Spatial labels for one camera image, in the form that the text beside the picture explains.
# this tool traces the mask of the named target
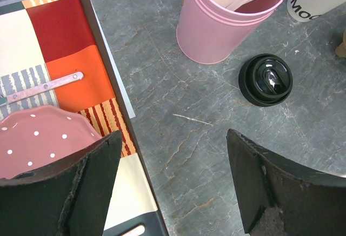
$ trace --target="pink plate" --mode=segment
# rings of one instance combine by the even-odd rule
[[[101,136],[80,114],[51,105],[0,122],[0,178],[13,178],[71,155]]]

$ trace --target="black plastic piece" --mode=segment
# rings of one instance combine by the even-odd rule
[[[298,164],[235,130],[227,144],[245,233],[346,235],[346,178]]]
[[[159,215],[159,211],[141,214],[105,230],[103,236],[123,235],[131,230],[131,228],[135,228],[138,225],[144,225],[145,227],[145,231],[141,236],[168,236],[164,224],[160,222]]]
[[[0,235],[101,236],[121,149],[117,131],[49,165],[0,179]]]
[[[238,82],[243,96],[262,107],[284,101],[293,86],[292,73],[286,62],[267,53],[248,60],[240,70]]]

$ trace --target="pink container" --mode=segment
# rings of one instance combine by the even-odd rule
[[[213,0],[184,0],[177,27],[179,47],[195,62],[221,62],[282,2],[254,0],[234,12]]]

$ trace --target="black lid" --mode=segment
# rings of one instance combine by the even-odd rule
[[[248,60],[239,73],[243,96],[257,106],[272,106],[284,101],[292,90],[292,73],[286,62],[272,54]]]

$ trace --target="gray stone countertop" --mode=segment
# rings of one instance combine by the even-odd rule
[[[244,235],[229,128],[300,164],[346,174],[346,62],[334,54],[346,6],[298,23],[283,3],[226,61],[205,66],[177,45],[181,0],[92,1],[170,235]],[[284,103],[260,108],[243,98],[237,76],[265,52],[285,59],[294,87]]]

